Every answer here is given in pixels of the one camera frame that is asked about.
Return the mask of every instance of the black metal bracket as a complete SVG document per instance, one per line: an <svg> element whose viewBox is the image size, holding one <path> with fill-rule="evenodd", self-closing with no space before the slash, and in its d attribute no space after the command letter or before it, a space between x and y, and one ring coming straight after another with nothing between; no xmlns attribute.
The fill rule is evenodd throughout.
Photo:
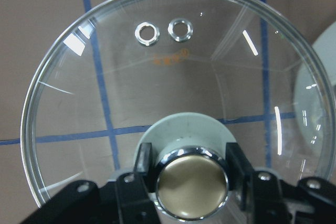
<svg viewBox="0 0 336 224"><path fill-rule="evenodd" d="M141 144L133 172L100 189L87 180L70 183L22 223L159 224L148 196L158 174L152 151L150 143ZM336 223L336 187L328 181L309 177L293 186L255 171L237 143L227 143L226 162L229 190L249 223Z"/></svg>

